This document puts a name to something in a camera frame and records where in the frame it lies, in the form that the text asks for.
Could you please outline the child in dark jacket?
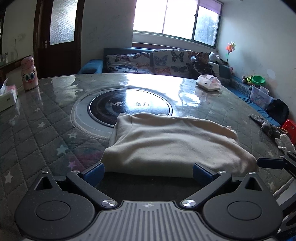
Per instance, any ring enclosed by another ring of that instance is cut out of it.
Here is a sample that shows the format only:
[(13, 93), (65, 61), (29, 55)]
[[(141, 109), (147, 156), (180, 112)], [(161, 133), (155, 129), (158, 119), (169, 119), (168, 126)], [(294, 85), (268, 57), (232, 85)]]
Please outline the child in dark jacket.
[(191, 76), (192, 79), (197, 80), (200, 75), (206, 74), (216, 77), (212, 66), (209, 64), (209, 54), (206, 52), (199, 52), (196, 54), (195, 61), (192, 62)]

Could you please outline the dark wooden door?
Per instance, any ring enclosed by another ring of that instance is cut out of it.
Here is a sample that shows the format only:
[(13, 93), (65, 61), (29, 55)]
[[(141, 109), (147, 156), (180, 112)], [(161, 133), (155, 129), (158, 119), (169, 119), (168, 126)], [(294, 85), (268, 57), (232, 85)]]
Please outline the dark wooden door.
[(37, 1), (33, 44), (39, 78), (80, 70), (84, 4), (84, 0)]

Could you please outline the butterfly cushion left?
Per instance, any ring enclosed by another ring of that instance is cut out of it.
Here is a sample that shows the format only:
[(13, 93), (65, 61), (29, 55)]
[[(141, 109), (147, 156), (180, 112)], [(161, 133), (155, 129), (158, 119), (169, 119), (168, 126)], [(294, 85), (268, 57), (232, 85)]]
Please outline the butterfly cushion left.
[(108, 73), (153, 74), (151, 54), (141, 52), (135, 54), (115, 54), (106, 56)]

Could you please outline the clear plastic storage box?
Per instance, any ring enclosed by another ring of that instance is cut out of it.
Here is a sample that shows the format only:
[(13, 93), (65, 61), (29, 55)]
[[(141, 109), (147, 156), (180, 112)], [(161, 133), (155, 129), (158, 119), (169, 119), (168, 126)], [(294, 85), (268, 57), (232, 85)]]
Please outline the clear plastic storage box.
[(274, 100), (273, 97), (269, 96), (265, 92), (264, 87), (261, 86), (257, 88), (254, 85), (251, 87), (249, 99), (262, 109), (266, 109), (268, 105)]

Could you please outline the red plastic stool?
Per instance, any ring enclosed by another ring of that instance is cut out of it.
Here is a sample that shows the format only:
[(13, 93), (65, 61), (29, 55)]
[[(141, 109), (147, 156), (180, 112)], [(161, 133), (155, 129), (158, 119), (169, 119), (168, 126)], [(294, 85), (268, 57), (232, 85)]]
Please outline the red plastic stool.
[(285, 123), (282, 125), (282, 128), (284, 128), (287, 131), (287, 134), (290, 137), (295, 136), (296, 124), (293, 120), (287, 119)]

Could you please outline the blue sofa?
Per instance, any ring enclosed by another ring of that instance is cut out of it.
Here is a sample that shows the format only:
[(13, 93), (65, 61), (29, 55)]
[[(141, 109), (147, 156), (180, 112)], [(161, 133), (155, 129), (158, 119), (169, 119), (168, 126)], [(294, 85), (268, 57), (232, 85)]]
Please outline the blue sofa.
[[(108, 73), (106, 69), (106, 56), (107, 55), (115, 55), (115, 54), (135, 54), (135, 53), (141, 53), (141, 52), (148, 52), (151, 54), (151, 67), (153, 74), (156, 74), (154, 72), (154, 61), (153, 61), (153, 52), (155, 50), (160, 49), (148, 49), (148, 48), (105, 48), (103, 51), (103, 58), (102, 59), (92, 59), (88, 61), (81, 69), (81, 74), (100, 74), (100, 73)], [(251, 87), (253, 86), (252, 83), (248, 83), (246, 78), (239, 79), (235, 76), (233, 76), (233, 69), (224, 65), (223, 61), (216, 56), (213, 52), (208, 53), (209, 54), (209, 64), (212, 66), (212, 69), (216, 75), (216, 77), (220, 80), (221, 84), (226, 87), (228, 90), (230, 90), (233, 94), (235, 94), (238, 98), (249, 104), (253, 109), (255, 109), (260, 115), (268, 120), (271, 124), (277, 126), (280, 126), (273, 118), (271, 118), (267, 112), (266, 109), (262, 109), (259, 106), (257, 106), (254, 102), (252, 102), (249, 97), (251, 93)], [(191, 65), (192, 62), (195, 61), (196, 54), (192, 52), (191, 55)]]

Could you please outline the window with green frame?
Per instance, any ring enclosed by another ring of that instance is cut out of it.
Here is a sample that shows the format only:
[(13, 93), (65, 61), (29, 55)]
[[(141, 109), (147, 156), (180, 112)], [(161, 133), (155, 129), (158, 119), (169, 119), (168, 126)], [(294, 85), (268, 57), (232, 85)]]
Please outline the window with green frame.
[(133, 31), (215, 47), (221, 1), (137, 1)]

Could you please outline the white tissue box left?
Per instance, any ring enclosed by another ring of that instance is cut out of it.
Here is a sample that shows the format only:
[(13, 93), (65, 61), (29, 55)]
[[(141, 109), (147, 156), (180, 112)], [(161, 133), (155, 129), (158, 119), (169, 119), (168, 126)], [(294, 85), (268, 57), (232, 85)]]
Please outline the white tissue box left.
[(18, 90), (15, 84), (8, 85), (8, 78), (4, 81), (0, 90), (0, 112), (16, 104)]

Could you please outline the round black induction cooktop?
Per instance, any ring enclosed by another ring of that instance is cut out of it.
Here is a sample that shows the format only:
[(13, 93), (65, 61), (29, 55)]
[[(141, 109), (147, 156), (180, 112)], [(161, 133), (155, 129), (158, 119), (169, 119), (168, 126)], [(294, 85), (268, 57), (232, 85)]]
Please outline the round black induction cooktop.
[(88, 105), (88, 113), (98, 123), (114, 127), (120, 113), (151, 113), (171, 116), (173, 108), (162, 96), (138, 88), (115, 88), (96, 95)]

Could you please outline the cream fleece garment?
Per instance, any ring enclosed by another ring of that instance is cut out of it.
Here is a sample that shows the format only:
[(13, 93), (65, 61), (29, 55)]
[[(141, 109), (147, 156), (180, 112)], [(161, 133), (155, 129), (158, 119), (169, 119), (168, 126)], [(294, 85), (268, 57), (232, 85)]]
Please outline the cream fleece garment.
[(194, 164), (233, 176), (258, 169), (230, 126), (150, 113), (121, 113), (101, 161), (107, 172), (182, 178), (193, 177)]

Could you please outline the white glove on table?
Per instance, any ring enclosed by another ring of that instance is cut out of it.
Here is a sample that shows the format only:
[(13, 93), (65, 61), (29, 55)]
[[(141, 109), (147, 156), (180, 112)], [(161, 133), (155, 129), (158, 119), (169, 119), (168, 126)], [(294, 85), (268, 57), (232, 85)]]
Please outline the white glove on table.
[(294, 153), (295, 154), (295, 146), (292, 144), (290, 138), (286, 134), (281, 134), (279, 138), (275, 138), (275, 142), (277, 147), (284, 153)]

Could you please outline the pink cartoon thermos bottle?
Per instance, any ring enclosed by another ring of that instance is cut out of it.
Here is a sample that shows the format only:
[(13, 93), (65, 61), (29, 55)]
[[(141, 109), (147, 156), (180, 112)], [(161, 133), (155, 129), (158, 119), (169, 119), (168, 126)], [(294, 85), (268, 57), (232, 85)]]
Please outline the pink cartoon thermos bottle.
[(39, 85), (36, 66), (32, 56), (25, 57), (21, 61), (21, 75), (25, 91), (36, 88)]

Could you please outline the green plastic bowl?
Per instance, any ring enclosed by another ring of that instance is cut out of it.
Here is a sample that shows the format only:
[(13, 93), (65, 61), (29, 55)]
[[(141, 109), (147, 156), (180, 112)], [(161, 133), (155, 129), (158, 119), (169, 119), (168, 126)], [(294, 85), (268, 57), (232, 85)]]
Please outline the green plastic bowl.
[(265, 85), (266, 83), (265, 79), (260, 75), (252, 76), (251, 81), (252, 81), (252, 84), (256, 86)]

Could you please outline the butterfly cushion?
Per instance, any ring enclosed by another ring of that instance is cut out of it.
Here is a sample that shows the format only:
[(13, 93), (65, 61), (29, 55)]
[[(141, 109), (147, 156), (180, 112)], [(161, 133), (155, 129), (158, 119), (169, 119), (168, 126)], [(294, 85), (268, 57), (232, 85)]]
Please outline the butterfly cushion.
[(153, 74), (151, 54), (141, 52), (135, 54), (115, 54), (106, 56), (108, 73)]
[(153, 52), (154, 72), (157, 75), (189, 78), (191, 50), (160, 49)]

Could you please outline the colourful pinwheel toy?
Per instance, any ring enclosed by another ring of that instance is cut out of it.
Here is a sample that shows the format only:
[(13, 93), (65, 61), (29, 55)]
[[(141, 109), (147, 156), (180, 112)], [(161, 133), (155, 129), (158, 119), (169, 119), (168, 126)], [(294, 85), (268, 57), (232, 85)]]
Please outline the colourful pinwheel toy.
[(234, 42), (230, 42), (226, 46), (226, 50), (227, 50), (227, 61), (226, 62), (228, 62), (229, 54), (235, 50), (235, 47), (236, 47), (236, 45)]

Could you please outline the black bag on sofa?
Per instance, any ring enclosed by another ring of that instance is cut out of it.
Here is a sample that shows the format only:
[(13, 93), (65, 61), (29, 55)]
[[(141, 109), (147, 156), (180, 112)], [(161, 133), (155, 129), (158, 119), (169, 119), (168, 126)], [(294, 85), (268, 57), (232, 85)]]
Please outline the black bag on sofa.
[(266, 108), (267, 114), (282, 126), (290, 114), (288, 106), (280, 99), (273, 99)]

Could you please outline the white pink tissue box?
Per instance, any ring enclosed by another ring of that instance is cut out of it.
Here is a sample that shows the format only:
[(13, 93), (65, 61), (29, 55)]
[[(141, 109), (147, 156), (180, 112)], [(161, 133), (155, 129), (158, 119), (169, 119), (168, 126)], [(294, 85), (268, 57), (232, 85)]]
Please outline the white pink tissue box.
[(196, 85), (206, 91), (218, 91), (221, 88), (220, 80), (209, 74), (200, 75), (197, 79)]

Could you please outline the quilted star table cover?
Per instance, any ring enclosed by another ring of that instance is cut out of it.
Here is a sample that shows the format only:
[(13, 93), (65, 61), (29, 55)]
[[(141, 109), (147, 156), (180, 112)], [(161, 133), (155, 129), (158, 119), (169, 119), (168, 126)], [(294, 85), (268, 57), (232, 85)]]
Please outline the quilted star table cover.
[(194, 116), (231, 126), (241, 147), (259, 157), (281, 152), (249, 115), (248, 104), (229, 90), (206, 93), (186, 78), (145, 74), (85, 74), (45, 78), (37, 88), (20, 92), (15, 106), (1, 113), (1, 211), (12, 214), (41, 171), (64, 176), (98, 162), (107, 134), (91, 137), (71, 122), (81, 97), (97, 90), (139, 87), (167, 100), (174, 116)]

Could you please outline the grey glove on table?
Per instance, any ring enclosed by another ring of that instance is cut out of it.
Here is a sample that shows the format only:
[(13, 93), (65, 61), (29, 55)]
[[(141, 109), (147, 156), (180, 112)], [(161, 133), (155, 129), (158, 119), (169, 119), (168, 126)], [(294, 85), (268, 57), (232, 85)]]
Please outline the grey glove on table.
[(248, 116), (251, 120), (259, 125), (261, 130), (272, 140), (275, 141), (276, 138), (280, 139), (281, 135), (287, 135), (287, 131), (283, 128), (274, 126), (269, 121), (264, 120), (260, 116), (256, 116), (255, 114), (250, 114)]

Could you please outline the butterfly cushion right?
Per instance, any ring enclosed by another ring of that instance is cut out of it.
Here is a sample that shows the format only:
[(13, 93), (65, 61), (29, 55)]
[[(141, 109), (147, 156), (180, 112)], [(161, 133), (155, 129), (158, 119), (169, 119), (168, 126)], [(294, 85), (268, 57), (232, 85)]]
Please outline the butterfly cushion right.
[(160, 49), (153, 52), (154, 72), (157, 75), (189, 78), (191, 50)]

